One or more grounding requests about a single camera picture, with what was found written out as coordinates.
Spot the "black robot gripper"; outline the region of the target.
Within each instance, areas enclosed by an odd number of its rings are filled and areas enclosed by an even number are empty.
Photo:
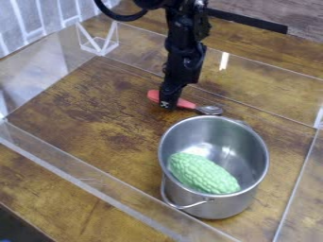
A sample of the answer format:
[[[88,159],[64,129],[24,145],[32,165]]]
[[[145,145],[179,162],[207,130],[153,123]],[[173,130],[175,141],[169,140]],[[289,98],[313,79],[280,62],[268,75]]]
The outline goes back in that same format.
[[[164,82],[158,89],[158,106],[173,110],[183,86],[199,81],[205,45],[195,39],[188,28],[171,28],[165,41],[168,51]]]

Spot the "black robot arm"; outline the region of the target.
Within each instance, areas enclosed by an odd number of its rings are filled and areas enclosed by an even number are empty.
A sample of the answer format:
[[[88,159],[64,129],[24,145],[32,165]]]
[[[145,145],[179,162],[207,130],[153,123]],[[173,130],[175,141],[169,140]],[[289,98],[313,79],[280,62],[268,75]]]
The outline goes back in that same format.
[[[209,36],[207,0],[183,0],[165,7],[168,37],[165,49],[164,81],[158,89],[158,105],[172,110],[183,88],[197,83],[207,46],[201,40]]]

